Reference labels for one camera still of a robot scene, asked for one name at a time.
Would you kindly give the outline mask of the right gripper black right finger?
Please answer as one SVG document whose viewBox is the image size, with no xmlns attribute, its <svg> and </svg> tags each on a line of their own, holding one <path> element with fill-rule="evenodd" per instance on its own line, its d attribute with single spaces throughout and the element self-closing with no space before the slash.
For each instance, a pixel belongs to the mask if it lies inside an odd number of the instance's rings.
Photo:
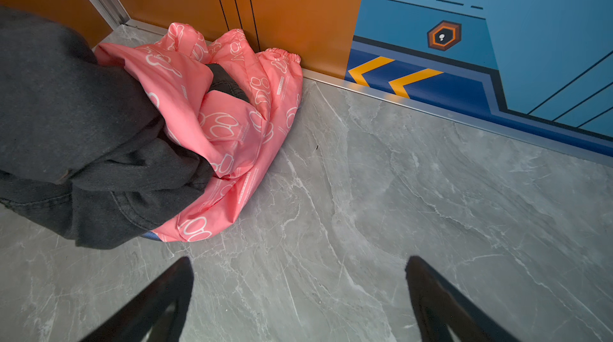
<svg viewBox="0 0 613 342">
<path fill-rule="evenodd" d="M 423 258 L 410 257 L 405 278 L 423 341 L 516 341 Z"/>
</svg>

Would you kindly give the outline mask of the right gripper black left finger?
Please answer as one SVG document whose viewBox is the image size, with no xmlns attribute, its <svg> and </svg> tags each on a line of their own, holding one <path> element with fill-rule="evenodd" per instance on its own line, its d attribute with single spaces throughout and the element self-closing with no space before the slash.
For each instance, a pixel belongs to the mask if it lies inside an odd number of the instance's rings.
<svg viewBox="0 0 613 342">
<path fill-rule="evenodd" d="M 193 283 L 192 264 L 182 257 L 83 340 L 180 340 Z"/>
</svg>

